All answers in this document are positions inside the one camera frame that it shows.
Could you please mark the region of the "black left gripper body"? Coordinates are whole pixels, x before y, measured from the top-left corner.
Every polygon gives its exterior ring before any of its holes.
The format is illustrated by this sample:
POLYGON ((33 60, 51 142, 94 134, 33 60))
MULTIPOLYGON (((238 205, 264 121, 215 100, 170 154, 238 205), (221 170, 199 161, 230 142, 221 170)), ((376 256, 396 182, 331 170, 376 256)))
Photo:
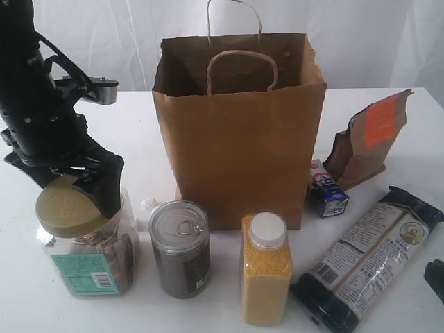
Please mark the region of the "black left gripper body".
POLYGON ((1 138, 30 167, 52 173, 85 170, 85 157, 112 153, 87 133, 85 117, 74 110, 77 91, 64 98, 55 83, 1 82, 1 138))

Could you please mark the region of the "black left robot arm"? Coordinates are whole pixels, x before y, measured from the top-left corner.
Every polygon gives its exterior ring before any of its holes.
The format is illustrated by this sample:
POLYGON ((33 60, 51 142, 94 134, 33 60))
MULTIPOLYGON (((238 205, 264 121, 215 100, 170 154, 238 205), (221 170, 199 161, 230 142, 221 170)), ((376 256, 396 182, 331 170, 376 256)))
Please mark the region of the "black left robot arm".
POLYGON ((88 135, 74 106, 113 104, 118 82, 88 76, 60 49, 44 58, 41 44, 48 40, 35 30, 33 3, 2 1, 1 137, 12 149, 5 161, 40 187, 73 176, 74 189, 110 218, 121 207, 124 160, 88 135))

